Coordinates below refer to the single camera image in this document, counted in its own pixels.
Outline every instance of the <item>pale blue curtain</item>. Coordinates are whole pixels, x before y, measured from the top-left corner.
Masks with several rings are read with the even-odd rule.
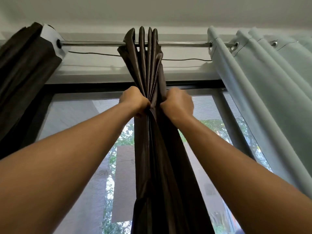
[[[238,31],[230,49],[208,29],[211,59],[273,172],[312,198],[312,39],[269,39]]]

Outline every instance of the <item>brown curtain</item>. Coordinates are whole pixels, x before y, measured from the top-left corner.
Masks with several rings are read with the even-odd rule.
[[[0,48],[0,141],[62,62],[41,30],[33,23]]]
[[[151,102],[146,115],[135,118],[136,202],[132,234],[214,233],[195,175],[178,130],[159,105],[166,81],[157,29],[149,28],[147,50],[144,28],[135,29],[118,48],[141,93]]]

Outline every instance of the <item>fist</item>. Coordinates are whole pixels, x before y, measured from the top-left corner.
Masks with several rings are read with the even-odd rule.
[[[183,118],[192,116],[194,110],[192,97],[185,90],[178,88],[167,91],[167,99],[160,106],[176,127]]]
[[[131,86],[129,89],[125,90],[119,98],[119,103],[125,103],[133,107],[136,114],[140,114],[145,108],[150,107],[151,103],[144,97],[140,90]]]

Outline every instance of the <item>curtain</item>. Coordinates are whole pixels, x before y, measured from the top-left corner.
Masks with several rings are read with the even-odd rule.
[[[44,29],[33,23],[0,48],[0,141],[62,62],[48,39],[52,28]]]
[[[273,172],[312,198],[312,39],[238,31],[227,48],[208,29],[211,59]]]
[[[163,114],[166,82],[157,30],[135,29],[118,48],[141,93],[151,102],[146,115],[135,118],[136,201],[131,233],[214,233],[205,203],[178,130]]]

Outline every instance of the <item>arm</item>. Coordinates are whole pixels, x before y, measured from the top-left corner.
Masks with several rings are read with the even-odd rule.
[[[1,160],[0,232],[53,232],[126,123],[148,105],[132,86],[111,109]]]
[[[192,98],[172,88],[161,104],[245,233],[310,233],[312,201],[193,117]]]

